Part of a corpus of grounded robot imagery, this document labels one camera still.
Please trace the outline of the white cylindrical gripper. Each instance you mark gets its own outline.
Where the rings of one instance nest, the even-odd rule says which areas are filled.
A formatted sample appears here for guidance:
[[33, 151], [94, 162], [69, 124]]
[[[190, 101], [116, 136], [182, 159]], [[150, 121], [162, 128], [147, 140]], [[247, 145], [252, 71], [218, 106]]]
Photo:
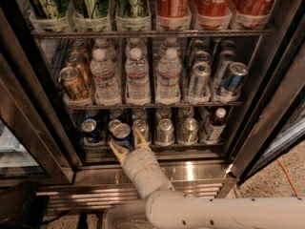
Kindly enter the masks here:
[[161, 169], [154, 152], [150, 150], [150, 144], [137, 128], [133, 129], [133, 133], [136, 150], [129, 152], [116, 144], [113, 138], [109, 140], [109, 146], [139, 196], [146, 198], [157, 190], [173, 190], [172, 183]]

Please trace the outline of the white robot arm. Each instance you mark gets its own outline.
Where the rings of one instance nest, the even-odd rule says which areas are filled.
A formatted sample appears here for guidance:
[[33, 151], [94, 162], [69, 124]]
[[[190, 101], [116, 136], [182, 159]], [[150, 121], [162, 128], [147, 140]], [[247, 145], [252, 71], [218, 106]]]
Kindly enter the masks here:
[[109, 141], [157, 229], [305, 229], [305, 198], [199, 198], [174, 189], [145, 137], [133, 151]]

